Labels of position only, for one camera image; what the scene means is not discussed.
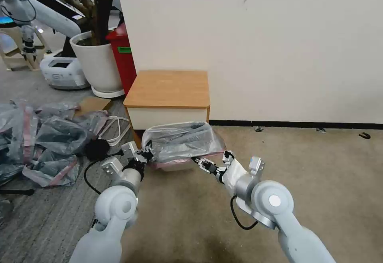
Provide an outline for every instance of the white cable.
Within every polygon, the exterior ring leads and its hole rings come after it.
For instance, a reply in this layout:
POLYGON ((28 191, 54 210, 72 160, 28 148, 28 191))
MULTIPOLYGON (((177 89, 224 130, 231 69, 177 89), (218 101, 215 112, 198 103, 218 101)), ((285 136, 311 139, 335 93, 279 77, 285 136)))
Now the white cable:
POLYGON ((128 130, 130 128, 130 123, 129 123, 128 126, 124 129, 124 131, 121 132, 120 120, 127 121, 127 122, 129 122, 129 120, 124 118, 124 117, 119 117, 116 115, 109 116, 107 120, 110 120, 111 122, 104 128, 103 131, 101 131, 101 133, 99 135, 99 139, 101 139, 101 137, 112 126, 112 124, 117 121, 118 135, 115 138, 107 139, 107 142, 109 143, 110 146, 116 146, 121 141, 121 139, 125 136, 125 134, 128 132, 128 130))

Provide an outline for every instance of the wooden tabletop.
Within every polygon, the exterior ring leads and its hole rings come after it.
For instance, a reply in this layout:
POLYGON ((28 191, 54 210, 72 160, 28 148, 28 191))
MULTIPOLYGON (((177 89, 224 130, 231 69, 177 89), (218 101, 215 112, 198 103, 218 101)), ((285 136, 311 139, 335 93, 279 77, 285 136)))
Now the wooden tabletop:
POLYGON ((207 72, 140 71, 124 105, 135 108, 208 108, 207 72))

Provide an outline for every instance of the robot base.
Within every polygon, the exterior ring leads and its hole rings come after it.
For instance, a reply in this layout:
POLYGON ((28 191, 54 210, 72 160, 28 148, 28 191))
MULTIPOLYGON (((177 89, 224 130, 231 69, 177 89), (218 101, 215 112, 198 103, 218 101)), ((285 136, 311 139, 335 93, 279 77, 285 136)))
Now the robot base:
POLYGON ((41 72, 55 89, 83 89, 89 86, 75 57, 47 56, 40 62, 41 72))

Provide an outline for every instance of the red bin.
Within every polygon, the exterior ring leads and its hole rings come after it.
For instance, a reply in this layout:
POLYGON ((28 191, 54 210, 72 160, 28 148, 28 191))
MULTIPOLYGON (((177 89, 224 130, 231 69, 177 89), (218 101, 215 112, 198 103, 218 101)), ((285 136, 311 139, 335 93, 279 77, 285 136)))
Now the red bin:
POLYGON ((130 49, 125 23, 121 24, 118 28, 108 34, 107 40, 109 40, 112 45, 122 87, 124 88, 125 94, 128 94, 137 74, 136 68, 134 67, 133 55, 130 49))

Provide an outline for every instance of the white wall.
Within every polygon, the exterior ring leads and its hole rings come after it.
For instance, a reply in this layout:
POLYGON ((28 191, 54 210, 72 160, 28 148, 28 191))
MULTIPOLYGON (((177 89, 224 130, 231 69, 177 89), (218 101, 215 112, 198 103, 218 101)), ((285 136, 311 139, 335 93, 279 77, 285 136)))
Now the white wall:
POLYGON ((121 0, 136 69, 205 69, 210 119, 383 123, 383 0, 121 0))

